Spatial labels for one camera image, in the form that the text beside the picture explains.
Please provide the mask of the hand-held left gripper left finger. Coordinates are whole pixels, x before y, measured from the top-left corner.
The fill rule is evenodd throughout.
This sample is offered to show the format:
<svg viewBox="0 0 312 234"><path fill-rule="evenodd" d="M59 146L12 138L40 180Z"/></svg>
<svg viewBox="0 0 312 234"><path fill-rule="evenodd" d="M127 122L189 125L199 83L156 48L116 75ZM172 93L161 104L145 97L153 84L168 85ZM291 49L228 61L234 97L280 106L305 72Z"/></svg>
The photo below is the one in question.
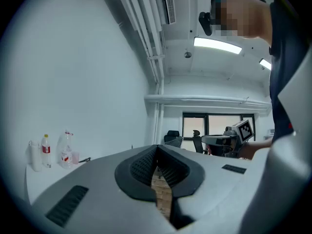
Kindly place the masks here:
<svg viewBox="0 0 312 234"><path fill-rule="evenodd" d="M130 198L156 202L156 193L151 184L157 168L157 149L156 145L146 147L138 154L123 160L116 167L115 181Z"/></svg>

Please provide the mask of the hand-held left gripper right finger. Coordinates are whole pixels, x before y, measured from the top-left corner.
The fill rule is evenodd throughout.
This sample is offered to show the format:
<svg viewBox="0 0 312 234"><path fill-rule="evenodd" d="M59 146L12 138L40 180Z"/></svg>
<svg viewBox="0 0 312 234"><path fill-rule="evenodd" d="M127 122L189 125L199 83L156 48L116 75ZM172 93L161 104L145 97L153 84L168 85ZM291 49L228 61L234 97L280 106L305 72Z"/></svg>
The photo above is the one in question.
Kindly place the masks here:
<svg viewBox="0 0 312 234"><path fill-rule="evenodd" d="M163 145L158 145L157 166L171 188L172 203L170 223L180 229L194 222L194 219L182 212L178 199L193 195L205 179L201 165Z"/></svg>

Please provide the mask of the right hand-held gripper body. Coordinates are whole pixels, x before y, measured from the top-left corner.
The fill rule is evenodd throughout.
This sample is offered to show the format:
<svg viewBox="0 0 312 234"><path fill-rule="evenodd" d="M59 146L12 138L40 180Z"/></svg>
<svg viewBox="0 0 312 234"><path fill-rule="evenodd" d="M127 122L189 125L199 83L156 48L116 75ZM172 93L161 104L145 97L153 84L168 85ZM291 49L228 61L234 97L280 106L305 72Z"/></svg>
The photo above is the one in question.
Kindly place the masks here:
<svg viewBox="0 0 312 234"><path fill-rule="evenodd" d="M238 158L241 148L254 136L248 119L227 126L221 135L205 135L203 143L209 145L213 156Z"/></svg>

